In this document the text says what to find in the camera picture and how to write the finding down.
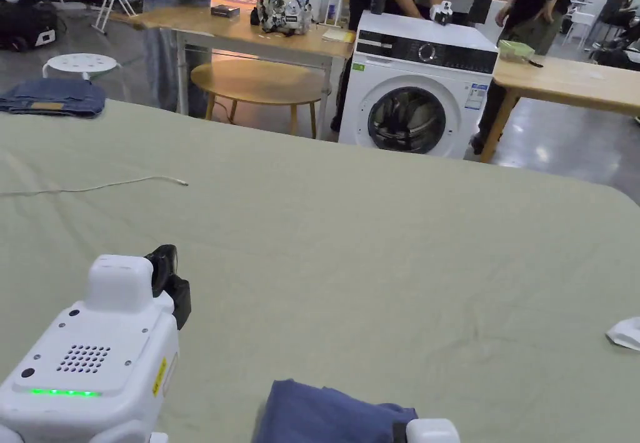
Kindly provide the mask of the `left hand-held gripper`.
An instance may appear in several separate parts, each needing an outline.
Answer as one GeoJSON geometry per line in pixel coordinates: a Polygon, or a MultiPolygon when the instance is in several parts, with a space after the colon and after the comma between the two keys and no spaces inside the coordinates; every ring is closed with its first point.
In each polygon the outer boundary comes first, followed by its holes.
{"type": "Polygon", "coordinates": [[[167,442],[156,429],[191,313],[176,246],[101,255],[1,385],[2,442],[167,442]]]}

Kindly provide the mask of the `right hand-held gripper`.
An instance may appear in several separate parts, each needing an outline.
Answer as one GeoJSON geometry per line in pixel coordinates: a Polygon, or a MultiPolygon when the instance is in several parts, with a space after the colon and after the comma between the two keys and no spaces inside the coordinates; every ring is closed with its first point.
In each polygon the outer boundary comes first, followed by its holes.
{"type": "Polygon", "coordinates": [[[456,426],[448,419],[412,419],[392,425],[392,442],[460,443],[456,426]]]}

